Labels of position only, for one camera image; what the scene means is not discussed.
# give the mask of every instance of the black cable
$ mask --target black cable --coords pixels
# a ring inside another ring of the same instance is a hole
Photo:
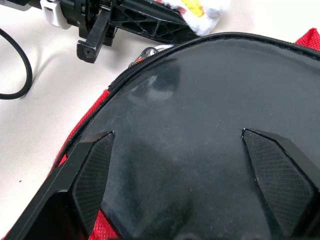
[[[23,88],[21,88],[20,91],[12,94],[3,94],[0,93],[0,99],[3,100],[12,100],[12,99],[18,99],[25,95],[31,88],[32,85],[32,68],[29,62],[29,59],[25,52],[22,50],[22,48],[19,46],[19,44],[11,37],[9,36],[5,31],[3,31],[0,28],[0,35],[4,37],[13,47],[14,49],[18,52],[20,57],[22,58],[22,61],[25,65],[25,70],[26,70],[26,79],[25,79],[25,84]]]

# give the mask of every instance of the white cloth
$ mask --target white cloth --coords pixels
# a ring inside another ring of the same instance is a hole
[[[178,10],[185,22],[198,35],[212,32],[220,17],[228,9],[230,0],[156,0]]]

